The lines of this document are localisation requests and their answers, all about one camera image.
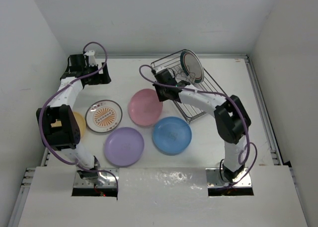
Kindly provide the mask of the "white plate green rim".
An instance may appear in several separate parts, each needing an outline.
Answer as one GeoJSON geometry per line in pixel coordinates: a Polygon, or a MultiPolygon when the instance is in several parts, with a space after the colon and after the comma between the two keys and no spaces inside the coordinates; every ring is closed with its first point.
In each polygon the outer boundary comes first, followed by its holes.
{"type": "Polygon", "coordinates": [[[180,64],[183,72],[189,77],[191,83],[201,83],[204,79],[204,69],[197,55],[188,49],[180,54],[180,64]]]}

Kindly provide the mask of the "pink plastic plate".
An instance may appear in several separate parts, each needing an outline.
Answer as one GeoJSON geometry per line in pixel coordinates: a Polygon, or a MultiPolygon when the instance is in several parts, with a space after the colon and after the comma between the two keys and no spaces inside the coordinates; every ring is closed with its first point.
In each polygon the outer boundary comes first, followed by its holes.
{"type": "Polygon", "coordinates": [[[159,101],[153,89],[142,89],[136,92],[129,104],[128,114],[131,120],[139,126],[152,126],[160,118],[163,103],[159,101]]]}

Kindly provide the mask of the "blue plastic plate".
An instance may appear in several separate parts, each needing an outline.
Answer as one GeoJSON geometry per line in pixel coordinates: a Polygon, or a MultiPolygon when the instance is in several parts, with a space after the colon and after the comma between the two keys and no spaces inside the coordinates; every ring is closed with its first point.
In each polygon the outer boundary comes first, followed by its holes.
{"type": "Polygon", "coordinates": [[[184,120],[170,116],[159,120],[155,124],[152,139],[161,153],[178,155],[190,145],[192,131],[184,120]]]}

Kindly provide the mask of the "purple plastic plate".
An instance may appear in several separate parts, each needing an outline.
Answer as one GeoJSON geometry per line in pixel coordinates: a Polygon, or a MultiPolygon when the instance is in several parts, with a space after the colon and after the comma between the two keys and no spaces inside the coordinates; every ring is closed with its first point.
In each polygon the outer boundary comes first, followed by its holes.
{"type": "Polygon", "coordinates": [[[144,138],[134,128],[123,127],[113,131],[106,139],[104,155],[114,166],[127,167],[136,163],[144,151],[144,138]]]}

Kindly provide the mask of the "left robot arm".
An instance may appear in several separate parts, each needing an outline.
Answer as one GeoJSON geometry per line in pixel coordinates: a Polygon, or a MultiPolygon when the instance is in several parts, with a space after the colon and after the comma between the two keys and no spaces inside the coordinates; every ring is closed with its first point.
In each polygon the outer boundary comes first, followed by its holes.
{"type": "Polygon", "coordinates": [[[63,154],[67,157],[66,162],[76,165],[81,179],[97,184],[101,181],[100,164],[81,143],[83,132],[72,108],[85,86],[111,82],[107,62],[98,66],[94,51],[70,55],[60,82],[57,94],[49,98],[44,108],[36,111],[38,125],[42,128],[42,142],[56,157],[63,154]]]}

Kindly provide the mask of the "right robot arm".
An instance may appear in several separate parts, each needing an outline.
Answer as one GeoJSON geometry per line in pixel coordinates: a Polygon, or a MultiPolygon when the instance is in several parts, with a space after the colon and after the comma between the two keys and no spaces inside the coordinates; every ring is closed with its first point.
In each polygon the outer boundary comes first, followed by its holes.
{"type": "Polygon", "coordinates": [[[172,100],[191,105],[215,119],[217,132],[225,143],[224,177],[233,183],[243,171],[250,152],[248,128],[251,119],[241,100],[235,95],[228,97],[200,90],[185,80],[177,82],[164,67],[152,69],[152,74],[160,102],[172,100]]]}

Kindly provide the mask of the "white plate orange sunburst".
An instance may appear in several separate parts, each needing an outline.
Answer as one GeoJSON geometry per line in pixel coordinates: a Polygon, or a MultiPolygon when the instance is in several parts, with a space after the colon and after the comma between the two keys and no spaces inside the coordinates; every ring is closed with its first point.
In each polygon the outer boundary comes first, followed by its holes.
{"type": "Polygon", "coordinates": [[[122,117],[122,108],[117,102],[100,100],[88,108],[85,121],[91,131],[104,134],[115,130],[122,121],[122,117]]]}

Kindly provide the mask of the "yellow plastic plate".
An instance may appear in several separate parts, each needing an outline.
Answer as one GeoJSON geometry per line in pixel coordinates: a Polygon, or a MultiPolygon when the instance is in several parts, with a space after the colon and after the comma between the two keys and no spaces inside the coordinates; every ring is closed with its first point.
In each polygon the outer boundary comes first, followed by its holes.
{"type": "Polygon", "coordinates": [[[83,138],[86,130],[86,121],[84,117],[78,113],[78,112],[73,112],[73,116],[75,118],[75,121],[77,123],[77,126],[74,129],[74,134],[76,138],[79,140],[83,138]]]}

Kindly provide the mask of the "white front cover board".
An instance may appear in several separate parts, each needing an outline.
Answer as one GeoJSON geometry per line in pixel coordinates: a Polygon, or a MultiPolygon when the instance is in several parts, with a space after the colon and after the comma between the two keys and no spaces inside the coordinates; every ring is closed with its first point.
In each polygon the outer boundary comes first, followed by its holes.
{"type": "Polygon", "coordinates": [[[253,195],[210,197],[192,168],[124,168],[118,197],[74,197],[71,167],[35,170],[21,227],[304,227],[288,167],[251,172],[253,195]]]}

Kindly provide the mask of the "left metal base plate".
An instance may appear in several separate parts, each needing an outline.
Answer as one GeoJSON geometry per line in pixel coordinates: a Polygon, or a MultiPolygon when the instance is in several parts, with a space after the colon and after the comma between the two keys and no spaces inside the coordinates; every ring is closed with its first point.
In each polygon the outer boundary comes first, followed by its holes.
{"type": "Polygon", "coordinates": [[[117,188],[119,181],[119,169],[110,168],[106,171],[99,170],[87,172],[81,169],[77,170],[74,178],[74,188],[117,188]]]}

